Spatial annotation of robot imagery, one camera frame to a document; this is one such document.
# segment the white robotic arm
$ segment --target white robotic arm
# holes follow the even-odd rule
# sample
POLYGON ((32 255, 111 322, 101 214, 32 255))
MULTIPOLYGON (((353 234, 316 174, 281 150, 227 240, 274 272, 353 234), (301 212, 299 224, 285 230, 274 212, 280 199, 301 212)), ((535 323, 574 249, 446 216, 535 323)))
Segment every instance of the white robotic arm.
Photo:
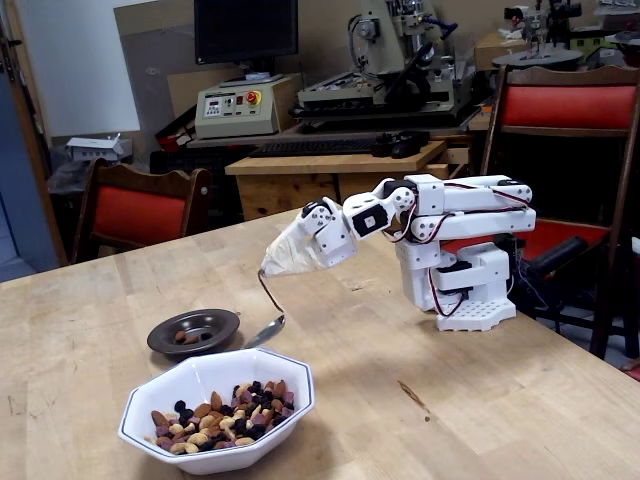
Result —
POLYGON ((373 192, 310 203, 269 247, 266 276, 333 267, 356 253, 355 240, 403 226, 391 241, 405 295, 423 311, 435 309, 441 330, 488 330, 515 316, 507 299, 509 256, 493 243, 456 255, 441 240, 531 231, 531 189, 505 176, 442 181, 431 175, 386 179, 373 192))

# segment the door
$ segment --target door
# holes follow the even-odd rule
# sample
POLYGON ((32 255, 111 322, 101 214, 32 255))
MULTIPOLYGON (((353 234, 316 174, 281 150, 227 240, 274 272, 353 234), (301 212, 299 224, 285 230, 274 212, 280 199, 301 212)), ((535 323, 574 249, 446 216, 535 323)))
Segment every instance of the door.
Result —
POLYGON ((18 256, 42 272, 66 259, 47 192, 38 133, 1 20, 0 196, 18 256))

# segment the computer monitor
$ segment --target computer monitor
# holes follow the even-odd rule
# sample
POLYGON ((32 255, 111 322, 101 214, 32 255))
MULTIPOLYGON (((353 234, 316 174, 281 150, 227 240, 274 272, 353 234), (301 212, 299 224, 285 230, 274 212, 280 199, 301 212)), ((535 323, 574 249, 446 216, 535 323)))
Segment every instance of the computer monitor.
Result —
POLYGON ((196 63, 298 53, 298 0, 195 0, 196 63))

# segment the cardboard box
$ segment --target cardboard box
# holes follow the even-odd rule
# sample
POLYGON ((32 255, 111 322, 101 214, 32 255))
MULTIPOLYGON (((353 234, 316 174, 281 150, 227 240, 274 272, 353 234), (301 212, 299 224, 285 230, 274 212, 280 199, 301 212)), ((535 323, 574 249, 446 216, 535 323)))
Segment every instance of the cardboard box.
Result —
POLYGON ((527 42, 524 40, 505 40, 497 33, 490 33, 476 44, 476 70, 497 70, 492 64, 494 58, 523 52, 526 49, 527 42))

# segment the wooden tabletop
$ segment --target wooden tabletop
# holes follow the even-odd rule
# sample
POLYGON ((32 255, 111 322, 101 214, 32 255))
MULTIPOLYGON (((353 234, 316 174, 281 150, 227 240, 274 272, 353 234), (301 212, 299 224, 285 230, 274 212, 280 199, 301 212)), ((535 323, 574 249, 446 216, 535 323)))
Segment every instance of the wooden tabletop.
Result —
POLYGON ((419 154, 402 159, 376 158, 371 155, 245 158, 229 165, 225 172, 227 175, 413 172, 435 160, 446 148, 446 142, 432 141, 419 154))
MULTIPOLYGON (((274 319, 256 270, 294 213, 0 284, 0 478, 198 478, 116 437, 129 391, 171 366, 147 334, 200 308, 239 312, 245 338, 274 319)), ((392 246, 359 250, 268 280, 288 315, 268 347, 311 365, 317 406, 212 480, 640 478, 640 384, 522 315, 438 332, 392 246)))

